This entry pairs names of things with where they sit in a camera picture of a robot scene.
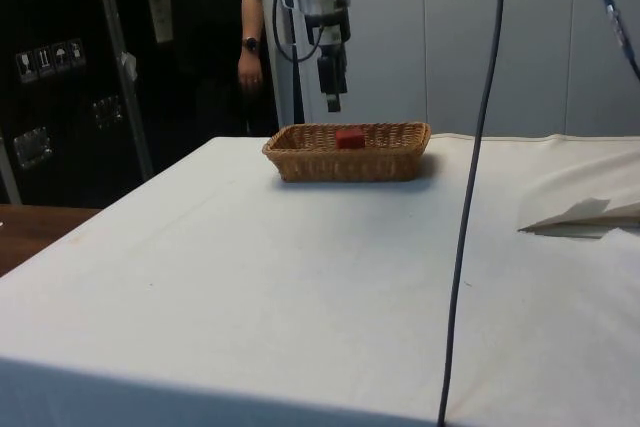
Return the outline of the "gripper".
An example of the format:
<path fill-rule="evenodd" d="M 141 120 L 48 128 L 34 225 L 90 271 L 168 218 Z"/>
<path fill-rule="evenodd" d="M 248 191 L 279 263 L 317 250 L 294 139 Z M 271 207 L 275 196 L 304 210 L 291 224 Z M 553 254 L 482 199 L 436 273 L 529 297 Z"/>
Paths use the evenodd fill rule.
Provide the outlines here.
<path fill-rule="evenodd" d="M 346 53 L 343 45 L 351 38 L 349 11 L 341 8 L 322 15 L 306 15 L 308 42 L 321 47 L 317 59 L 320 91 L 330 113 L 341 111 L 341 96 L 347 93 Z"/>

